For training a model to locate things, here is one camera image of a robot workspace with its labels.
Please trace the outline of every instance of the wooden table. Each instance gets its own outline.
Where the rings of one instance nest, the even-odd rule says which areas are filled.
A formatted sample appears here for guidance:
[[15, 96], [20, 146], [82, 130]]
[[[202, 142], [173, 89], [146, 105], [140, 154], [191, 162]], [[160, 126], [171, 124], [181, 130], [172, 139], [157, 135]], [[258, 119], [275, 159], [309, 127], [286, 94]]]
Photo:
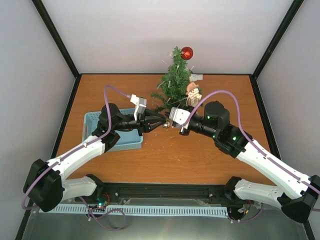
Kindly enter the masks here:
[[[100, 111], [104, 102], [103, 89], [110, 84], [126, 94], [147, 99], [147, 107], [155, 108], [150, 93], [156, 91], [161, 75], [156, 74], [84, 74], [81, 77], [70, 115], [58, 149], [58, 155], [78, 145], [82, 140], [84, 115]], [[241, 123], [246, 132], [268, 149], [250, 79], [247, 75], [205, 75], [198, 84], [203, 96], [215, 90], [231, 91], [239, 101]], [[109, 102], [121, 108], [133, 108], [128, 98], [108, 90]], [[236, 107], [232, 98], [218, 94], [209, 99], [219, 100], [230, 111], [230, 122], [237, 124]], [[141, 149], [107, 152], [75, 171], [70, 178], [95, 174], [104, 182], [225, 184], [232, 176], [248, 181], [272, 184], [251, 166], [220, 152], [214, 141], [191, 132], [179, 135], [179, 129], [158, 127], [143, 135]]]

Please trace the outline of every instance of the plastic basket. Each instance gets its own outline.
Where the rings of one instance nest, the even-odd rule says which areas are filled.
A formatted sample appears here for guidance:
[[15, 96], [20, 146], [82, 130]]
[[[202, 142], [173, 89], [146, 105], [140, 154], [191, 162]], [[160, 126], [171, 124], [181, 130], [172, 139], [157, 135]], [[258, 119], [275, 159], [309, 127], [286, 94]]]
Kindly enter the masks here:
[[[134, 108], [120, 109], [120, 112], [124, 115], [133, 114]], [[91, 135], [91, 133], [97, 128], [99, 121], [99, 115], [101, 111], [88, 112], [84, 115], [82, 142]], [[143, 136], [138, 135], [138, 130], [132, 131], [116, 131], [120, 135], [119, 141], [108, 152], [140, 149], [144, 140]]]

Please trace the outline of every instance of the gray wall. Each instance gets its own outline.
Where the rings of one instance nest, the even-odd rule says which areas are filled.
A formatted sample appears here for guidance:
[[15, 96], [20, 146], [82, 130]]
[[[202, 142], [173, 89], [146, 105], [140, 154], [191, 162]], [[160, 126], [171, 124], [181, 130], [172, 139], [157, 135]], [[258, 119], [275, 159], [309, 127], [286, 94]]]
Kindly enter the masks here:
[[74, 78], [30, 0], [0, 7], [0, 239], [17, 234], [30, 165], [53, 149]]
[[[310, 176], [320, 175], [319, 13], [319, 0], [304, 1], [258, 78], [283, 161]], [[320, 213], [309, 220], [320, 239]]]
[[81, 73], [164, 73], [175, 46], [195, 73], [254, 71], [292, 0], [43, 0]]

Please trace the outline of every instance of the christmas tree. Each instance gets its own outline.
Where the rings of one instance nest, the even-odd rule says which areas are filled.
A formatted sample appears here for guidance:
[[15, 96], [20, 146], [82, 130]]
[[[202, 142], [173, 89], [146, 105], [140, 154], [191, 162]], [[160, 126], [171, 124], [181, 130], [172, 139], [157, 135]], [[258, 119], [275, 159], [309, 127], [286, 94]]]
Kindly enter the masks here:
[[187, 60], [193, 56], [190, 47], [179, 49], [177, 46], [172, 52], [173, 64], [169, 66], [168, 72], [161, 78], [157, 89], [162, 92], [153, 92], [151, 97], [160, 99], [163, 105], [159, 105], [154, 111], [171, 110], [171, 108], [183, 108], [187, 104], [187, 86], [190, 84], [192, 71], [188, 69]]

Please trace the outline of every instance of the purple cable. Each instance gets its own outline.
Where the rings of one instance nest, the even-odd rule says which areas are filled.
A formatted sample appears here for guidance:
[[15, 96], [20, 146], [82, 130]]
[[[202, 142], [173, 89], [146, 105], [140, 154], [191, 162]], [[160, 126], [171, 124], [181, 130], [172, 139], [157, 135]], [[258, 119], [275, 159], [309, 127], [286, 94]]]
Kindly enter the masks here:
[[[122, 228], [126, 225], [127, 217], [126, 217], [124, 211], [122, 211], [120, 208], [112, 209], [112, 210], [110, 210], [110, 211], [107, 211], [105, 214], [103, 214], [103, 215], [101, 215], [101, 216], [99, 216], [99, 217], [96, 217], [96, 216], [94, 215], [94, 213], [92, 212], [92, 209], [91, 209], [91, 208], [89, 207], [89, 205], [87, 204], [87, 202], [83, 199], [83, 197], [82, 197], [82, 196], [79, 196], [79, 198], [82, 200], [82, 202], [84, 203], [84, 205], [85, 205], [86, 208], [88, 209], [91, 217], [96, 221], [97, 224], [99, 224], [99, 225], [100, 225], [101, 227], [103, 227], [104, 229], [107, 229], [107, 230], [109, 230], [109, 231], [118, 231], [118, 230], [122, 229]], [[109, 228], [109, 227], [107, 227], [107, 226], [102, 225], [102, 223], [99, 222], [98, 219], [102, 219], [102, 218], [106, 217], [109, 213], [116, 212], [116, 211], [119, 211], [119, 212], [123, 215], [123, 223], [122, 223], [122, 225], [121, 225], [120, 227], [117, 227], [117, 228]]]
[[[107, 131], [102, 134], [100, 137], [88, 142], [86, 145], [90, 145], [90, 144], [93, 144], [97, 141], [99, 141], [100, 139], [104, 138], [105, 136], [107, 136], [110, 131], [111, 131], [111, 114], [110, 114], [110, 108], [109, 108], [109, 102], [108, 102], [108, 97], [107, 97], [107, 88], [111, 88], [113, 90], [115, 90], [116, 92], [118, 92], [119, 94], [127, 97], [127, 98], [130, 98], [131, 96], [130, 95], [127, 95], [125, 93], [123, 93], [122, 91], [116, 89], [115, 87], [111, 86], [111, 85], [105, 85], [104, 87], [104, 90], [103, 90], [103, 93], [104, 93], [104, 101], [105, 101], [105, 106], [106, 106], [106, 112], [107, 112], [107, 115], [108, 115], [108, 129]], [[63, 160], [65, 160], [67, 157], [69, 157], [70, 155], [74, 154], [75, 152], [79, 151], [80, 149], [83, 149], [85, 147], [85, 145], [81, 145], [79, 147], [77, 147], [76, 149], [70, 151], [69, 153], [67, 153], [66, 155], [64, 155], [63, 157], [60, 158], [60, 162], [62, 162]], [[30, 185], [30, 187], [27, 189], [27, 191], [25, 192], [24, 196], [23, 196], [23, 199], [22, 199], [22, 202], [21, 202], [21, 207], [22, 209], [24, 210], [31, 210], [31, 209], [34, 209], [36, 208], [37, 206], [34, 205], [34, 206], [31, 206], [31, 207], [26, 207], [26, 200], [28, 198], [28, 195], [29, 193], [32, 191], [32, 189], [35, 187], [35, 185], [40, 181], [40, 179], [45, 175], [47, 174], [51, 169], [53, 169], [56, 165], [58, 165], [59, 162], [55, 162], [54, 164], [52, 164], [50, 167], [48, 167], [45, 171], [43, 171], [43, 173], [41, 173], [35, 180], [34, 182]]]
[[[186, 126], [191, 117], [195, 114], [195, 112], [197, 111], [197, 109], [200, 107], [201, 104], [204, 103], [205, 100], [207, 100], [209, 97], [215, 95], [215, 94], [228, 94], [230, 95], [235, 103], [236, 106], [236, 112], [237, 112], [237, 118], [238, 118], [238, 125], [239, 125], [239, 129], [241, 131], [241, 133], [243, 134], [243, 136], [248, 140], [248, 142], [250, 144], [252, 144], [252, 146], [254, 146], [255, 149], [257, 149], [257, 151], [259, 153], [261, 153], [264, 157], [267, 156], [267, 154], [262, 151], [257, 145], [255, 145], [255, 143], [248, 137], [248, 135], [245, 133], [244, 129], [241, 126], [241, 121], [240, 121], [240, 108], [239, 108], [239, 103], [238, 100], [236, 99], [235, 95], [233, 95], [231, 92], [227, 91], [227, 90], [217, 90], [217, 91], [213, 91], [211, 93], [209, 93], [207, 96], [205, 96], [198, 104], [197, 106], [195, 106], [195, 108], [191, 111], [189, 117], [187, 118], [187, 120], [185, 121], [185, 123], [183, 124], [183, 126]], [[290, 176], [292, 176], [293, 178], [295, 178], [296, 180], [300, 180], [300, 178], [298, 176], [296, 176], [295, 174], [293, 174], [292, 172], [290, 172], [288, 169], [286, 169], [285, 167], [281, 166], [279, 163], [277, 163], [275, 160], [273, 160], [271, 157], [267, 158], [270, 162], [272, 162], [273, 164], [275, 164], [277, 167], [279, 167], [281, 170], [285, 171], [287, 174], [289, 174]], [[317, 194], [320, 195], [320, 191], [318, 189], [316, 189], [314, 186], [310, 185], [309, 183], [302, 181], [302, 183], [304, 185], [306, 185], [307, 187], [311, 188], [313, 191], [315, 191]]]
[[233, 220], [233, 219], [231, 219], [228, 215], [226, 216], [231, 222], [237, 222], [237, 223], [248, 223], [248, 222], [251, 222], [252, 220], [255, 220], [257, 217], [259, 217], [260, 215], [261, 215], [261, 213], [263, 212], [263, 210], [264, 210], [264, 207], [265, 207], [265, 205], [264, 204], [262, 204], [261, 205], [261, 208], [260, 208], [260, 210], [258, 211], [258, 213], [255, 215], [255, 216], [253, 216], [252, 218], [250, 218], [250, 219], [247, 219], [247, 220], [240, 220], [240, 221], [237, 221], [237, 220]]

